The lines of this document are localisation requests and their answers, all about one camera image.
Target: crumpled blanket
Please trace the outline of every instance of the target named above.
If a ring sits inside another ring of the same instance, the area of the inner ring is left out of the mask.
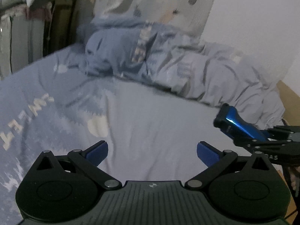
[[[278,124],[284,113],[276,83],[267,82],[254,57],[232,47],[122,16],[94,18],[78,29],[78,38],[85,60],[69,67],[85,74],[134,80],[214,107],[228,103],[261,129]]]

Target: mattress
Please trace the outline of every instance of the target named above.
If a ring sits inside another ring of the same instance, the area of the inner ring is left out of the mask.
[[[107,141],[99,165],[120,180],[187,181],[206,166],[196,146],[235,147],[213,127],[218,109],[114,77],[92,77],[70,68],[85,49],[74,44],[0,83],[0,221],[21,221],[15,192],[43,150],[65,155]]]

